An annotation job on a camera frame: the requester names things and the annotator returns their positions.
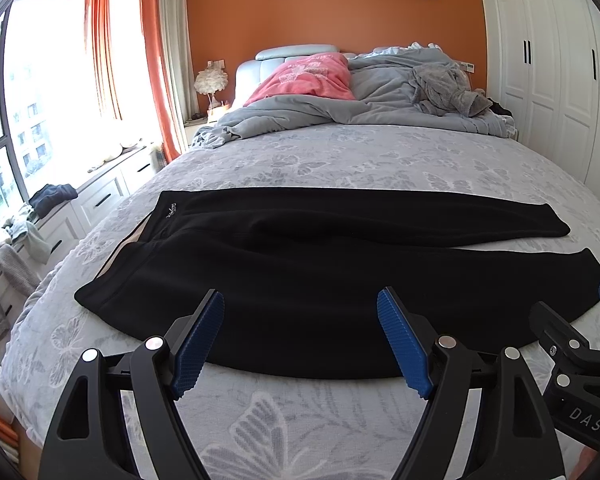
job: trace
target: white headboard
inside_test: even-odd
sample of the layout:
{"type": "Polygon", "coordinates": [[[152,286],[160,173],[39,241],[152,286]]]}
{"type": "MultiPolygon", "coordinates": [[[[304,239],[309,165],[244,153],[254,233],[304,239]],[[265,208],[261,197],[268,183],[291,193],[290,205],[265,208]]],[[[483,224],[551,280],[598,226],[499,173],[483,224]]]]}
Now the white headboard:
{"type": "MultiPolygon", "coordinates": [[[[242,63],[235,73],[235,99],[232,108],[241,107],[258,85],[285,61],[339,51],[334,45],[306,44],[280,46],[257,53],[256,59],[242,63]]],[[[344,54],[344,56],[350,57],[354,54],[344,54]]]]}

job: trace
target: white wardrobe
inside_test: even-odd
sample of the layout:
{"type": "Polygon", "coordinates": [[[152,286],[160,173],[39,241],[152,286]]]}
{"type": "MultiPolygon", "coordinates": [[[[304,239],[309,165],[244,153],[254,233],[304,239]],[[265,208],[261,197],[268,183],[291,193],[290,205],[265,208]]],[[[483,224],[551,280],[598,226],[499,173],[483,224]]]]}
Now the white wardrobe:
{"type": "Polygon", "coordinates": [[[488,89],[520,141],[600,199],[600,12],[591,0],[484,0],[488,89]],[[488,9],[495,6],[496,11],[488,9]]]}

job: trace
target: white feather lamp shade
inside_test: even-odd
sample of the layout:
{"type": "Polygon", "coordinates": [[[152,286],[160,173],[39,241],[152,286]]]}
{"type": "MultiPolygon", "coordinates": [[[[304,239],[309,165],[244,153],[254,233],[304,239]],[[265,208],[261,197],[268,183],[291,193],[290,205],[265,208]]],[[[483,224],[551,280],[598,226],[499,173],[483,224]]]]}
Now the white feather lamp shade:
{"type": "Polygon", "coordinates": [[[216,66],[209,66],[198,74],[194,87],[199,94],[209,97],[209,108],[220,106],[216,101],[216,92],[224,90],[229,83],[229,76],[216,66]]]}

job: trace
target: wall switch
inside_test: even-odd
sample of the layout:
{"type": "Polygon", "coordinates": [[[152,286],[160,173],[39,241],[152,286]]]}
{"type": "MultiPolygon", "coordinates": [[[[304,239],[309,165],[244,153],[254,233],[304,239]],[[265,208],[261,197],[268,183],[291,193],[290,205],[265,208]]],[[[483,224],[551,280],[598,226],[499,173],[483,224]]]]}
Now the wall switch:
{"type": "Polygon", "coordinates": [[[219,68],[220,70],[224,70],[224,59],[221,59],[220,61],[207,61],[206,62],[206,66],[215,66],[216,68],[219,68]]]}
{"type": "Polygon", "coordinates": [[[460,68],[462,70],[464,70],[465,72],[470,72],[470,73],[475,72],[475,65],[473,63],[467,63],[465,61],[458,61],[458,65],[460,65],[460,68]]]}

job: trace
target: white sheer curtain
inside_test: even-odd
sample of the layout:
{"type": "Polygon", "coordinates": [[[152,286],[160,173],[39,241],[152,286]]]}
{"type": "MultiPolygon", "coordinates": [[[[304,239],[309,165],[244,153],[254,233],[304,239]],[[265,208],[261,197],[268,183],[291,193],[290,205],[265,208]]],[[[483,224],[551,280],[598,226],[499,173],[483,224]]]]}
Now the white sheer curtain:
{"type": "Polygon", "coordinates": [[[187,0],[158,0],[158,6],[167,84],[171,87],[176,108],[176,129],[183,153],[187,150],[184,122],[199,111],[198,98],[193,88],[187,0]]]}

